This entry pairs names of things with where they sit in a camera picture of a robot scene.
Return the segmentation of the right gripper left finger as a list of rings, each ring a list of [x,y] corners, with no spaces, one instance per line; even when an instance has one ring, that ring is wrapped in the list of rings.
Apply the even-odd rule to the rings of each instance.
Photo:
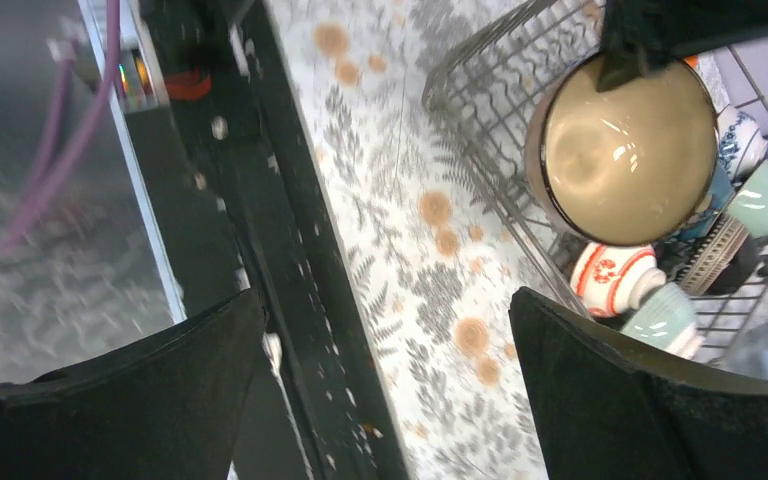
[[[265,330],[246,290],[25,384],[0,383],[0,479],[224,479]]]

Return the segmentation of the brown glazed bowl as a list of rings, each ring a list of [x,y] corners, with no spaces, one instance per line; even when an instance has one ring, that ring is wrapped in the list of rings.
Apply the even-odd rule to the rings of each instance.
[[[555,227],[610,246],[653,243],[708,197],[717,112],[682,60],[600,92],[604,60],[591,55],[541,95],[525,134],[526,179]]]

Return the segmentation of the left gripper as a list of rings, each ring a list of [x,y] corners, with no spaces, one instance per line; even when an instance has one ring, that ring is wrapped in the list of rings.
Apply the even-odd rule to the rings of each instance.
[[[673,58],[768,37],[768,0],[608,1],[596,91],[657,74]]]

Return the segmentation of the grey wire dish rack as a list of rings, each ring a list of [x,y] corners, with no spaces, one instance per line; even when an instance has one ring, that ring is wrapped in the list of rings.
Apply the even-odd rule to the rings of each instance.
[[[528,1],[455,46],[432,70],[423,103],[485,203],[510,228],[539,273],[538,291],[583,313],[569,277],[583,238],[555,227],[529,190],[523,163],[528,122],[540,97],[598,47],[600,1]],[[661,267],[691,255],[692,243],[659,242]],[[756,240],[760,263],[734,294],[693,297],[704,344],[699,359],[715,363],[746,331],[768,321],[768,237]]]

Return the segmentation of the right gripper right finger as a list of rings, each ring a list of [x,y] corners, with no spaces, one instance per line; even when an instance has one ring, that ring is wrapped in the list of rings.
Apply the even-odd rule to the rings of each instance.
[[[552,479],[768,479],[768,381],[680,358],[529,288],[509,318]]]

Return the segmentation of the red and white bowl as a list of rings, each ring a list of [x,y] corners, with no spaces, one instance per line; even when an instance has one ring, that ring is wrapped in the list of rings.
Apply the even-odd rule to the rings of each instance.
[[[666,284],[652,246],[610,247],[591,242],[579,256],[570,287],[596,318],[637,310],[644,298]]]

